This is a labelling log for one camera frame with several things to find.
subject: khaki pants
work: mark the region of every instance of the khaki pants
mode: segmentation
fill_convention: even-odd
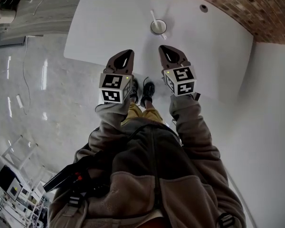
[[[152,121],[162,123],[161,115],[155,108],[149,108],[142,112],[135,103],[131,102],[127,118],[121,123],[121,126],[125,125],[130,119],[136,117],[145,117]]]

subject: person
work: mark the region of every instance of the person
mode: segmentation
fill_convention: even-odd
[[[96,189],[85,185],[79,206],[72,191],[57,190],[49,207],[50,228],[244,228],[245,216],[210,131],[192,95],[171,96],[170,114],[178,135],[162,123],[152,105],[154,83],[143,87],[141,112],[133,80],[123,104],[95,109],[99,128],[76,152],[74,162],[98,153],[99,166],[88,169],[91,180],[107,180]]]

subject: white wall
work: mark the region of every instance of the white wall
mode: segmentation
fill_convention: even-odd
[[[285,46],[257,43],[222,159],[258,228],[285,228]]]
[[[201,115],[204,117],[207,126],[211,131],[213,144],[220,150],[221,158],[224,164],[226,164],[225,157],[229,152],[226,143],[228,142],[228,137],[230,136],[230,128],[232,127],[233,115],[236,107],[233,105],[223,104],[203,95],[201,95],[199,103],[201,105]],[[243,201],[240,197],[240,193],[233,185],[231,179],[229,179],[229,187],[239,196],[240,200]],[[243,209],[246,216],[247,228],[254,228],[245,205],[243,205]]]

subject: cable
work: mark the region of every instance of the cable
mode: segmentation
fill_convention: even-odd
[[[35,11],[34,11],[34,13],[33,13],[33,16],[36,14],[37,9],[38,9],[39,5],[40,5],[42,2],[43,2],[43,0],[41,0],[40,3],[37,5],[37,7],[36,7],[36,9],[35,9]]]
[[[29,108],[30,108],[30,92],[29,92],[29,85],[27,83],[27,80],[25,79],[25,76],[24,76],[24,60],[25,60],[25,57],[27,55],[27,51],[28,51],[28,37],[25,37],[25,44],[26,44],[26,49],[25,49],[25,54],[24,54],[24,58],[23,58],[23,61],[22,61],[22,73],[23,73],[23,78],[24,78],[24,82],[25,84],[27,85],[28,87],[28,97],[29,97],[29,106],[28,106],[28,113],[29,113]]]
[[[144,79],[144,81],[143,81],[143,84],[142,84],[143,87],[144,87],[144,82],[146,81],[147,78],[148,78],[148,77],[146,77],[146,78]]]
[[[147,79],[148,77],[146,77],[145,79],[144,79],[144,81],[143,81],[143,84],[142,84],[142,88],[144,88],[144,82],[146,81],[146,79]]]
[[[244,200],[242,194],[240,193],[238,187],[236,186],[235,182],[234,182],[233,179],[231,178],[230,173],[228,172],[228,170],[227,170],[226,168],[225,168],[225,171],[226,171],[226,173],[227,173],[228,180],[231,182],[232,186],[234,187],[234,189],[235,189],[235,191],[236,191],[236,193],[237,193],[237,196],[238,196],[239,200],[241,201],[243,207],[244,207],[244,208],[246,209],[246,211],[247,211],[248,217],[249,217],[249,219],[250,219],[250,221],[251,221],[251,224],[252,224],[253,228],[257,228],[257,224],[256,224],[255,220],[253,219],[252,214],[251,214],[251,212],[250,212],[250,210],[249,210],[249,208],[248,208],[248,206],[247,206],[247,204],[246,204],[246,202],[245,202],[245,200]]]

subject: small hole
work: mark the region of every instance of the small hole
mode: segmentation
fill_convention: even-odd
[[[207,13],[208,12],[208,8],[206,5],[202,4],[199,7],[200,11],[202,11],[203,13]]]

